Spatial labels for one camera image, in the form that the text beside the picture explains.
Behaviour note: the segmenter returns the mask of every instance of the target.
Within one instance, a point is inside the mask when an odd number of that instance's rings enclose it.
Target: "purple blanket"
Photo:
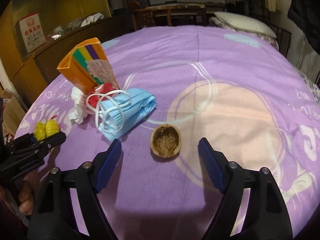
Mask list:
[[[319,204],[320,109],[291,64],[268,43],[220,28],[154,27],[103,44],[121,88],[143,88],[157,98],[153,114],[120,140],[123,157],[99,195],[119,239],[201,239],[221,194],[202,174],[197,144],[207,137],[215,150],[243,168],[272,171],[288,207],[293,233]],[[58,116],[66,142],[34,173],[35,187],[53,166],[74,169],[110,143],[94,118],[72,125],[73,85],[62,75],[32,105],[16,136],[38,121]],[[178,158],[157,162],[152,130],[171,123],[181,131]],[[76,192],[72,200],[86,233]],[[248,191],[233,234],[241,229]]]

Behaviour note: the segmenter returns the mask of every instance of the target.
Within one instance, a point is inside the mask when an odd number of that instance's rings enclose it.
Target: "red plastic package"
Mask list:
[[[94,89],[92,89],[87,96],[92,95],[92,94],[106,94],[106,93],[111,92],[113,90],[116,90],[116,89],[112,86],[111,83],[104,83],[104,84],[101,84],[101,85],[95,87]],[[101,96],[98,96],[98,95],[90,97],[88,99],[89,105],[92,106],[93,108],[96,108],[97,103],[100,98],[101,98]]]

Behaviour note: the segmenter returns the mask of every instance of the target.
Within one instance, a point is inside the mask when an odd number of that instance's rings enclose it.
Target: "metal screw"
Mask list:
[[[238,167],[238,164],[236,162],[229,162],[229,167],[235,169]]]
[[[51,172],[52,174],[56,174],[58,171],[59,171],[59,168],[54,167],[54,168],[51,169],[50,172]]]
[[[91,162],[85,162],[85,163],[82,164],[82,167],[85,168],[85,169],[87,169],[87,168],[90,168],[91,165],[92,165]]]
[[[261,170],[262,170],[262,172],[263,172],[264,174],[270,173],[269,169],[266,168],[266,167],[263,167]]]

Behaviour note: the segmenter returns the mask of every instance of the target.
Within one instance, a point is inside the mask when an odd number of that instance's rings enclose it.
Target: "mask strap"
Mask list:
[[[112,97],[110,97],[109,95],[112,95],[112,94],[116,94],[116,93],[124,93],[128,96],[129,98],[129,101],[126,102],[126,103],[122,103],[122,104],[118,104]],[[89,104],[89,98],[92,97],[92,96],[101,96],[97,102],[97,106],[96,108],[92,107],[90,104]],[[108,108],[106,111],[102,111],[100,110],[100,103],[102,102],[102,100],[104,98],[107,98],[109,99],[112,103],[113,103],[113,107],[110,107]],[[120,112],[120,115],[121,115],[121,126],[118,130],[116,131],[110,131],[110,130],[106,130],[104,128],[102,128],[105,132],[111,132],[111,133],[115,133],[115,132],[119,132],[122,127],[124,126],[124,122],[125,122],[125,117],[124,117],[124,114],[123,114],[123,111],[122,111],[122,107],[125,107],[129,104],[132,103],[132,99],[131,99],[131,96],[129,95],[129,93],[127,91],[124,91],[124,90],[113,90],[113,91],[110,91],[106,94],[100,94],[100,93],[95,93],[95,94],[91,94],[89,95],[86,100],[86,105],[87,107],[92,110],[94,113],[88,113],[88,114],[95,114],[95,125],[96,125],[96,128],[99,130],[99,114],[102,114],[102,120],[104,120],[104,118],[106,117],[107,114],[109,114],[112,110],[115,110],[115,109],[118,109],[119,112]]]

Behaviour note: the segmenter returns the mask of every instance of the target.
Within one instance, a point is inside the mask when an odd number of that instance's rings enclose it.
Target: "yellow fluffy toy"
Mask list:
[[[51,119],[46,123],[37,122],[35,131],[33,132],[37,141],[42,141],[47,137],[59,132],[60,128],[58,123]]]

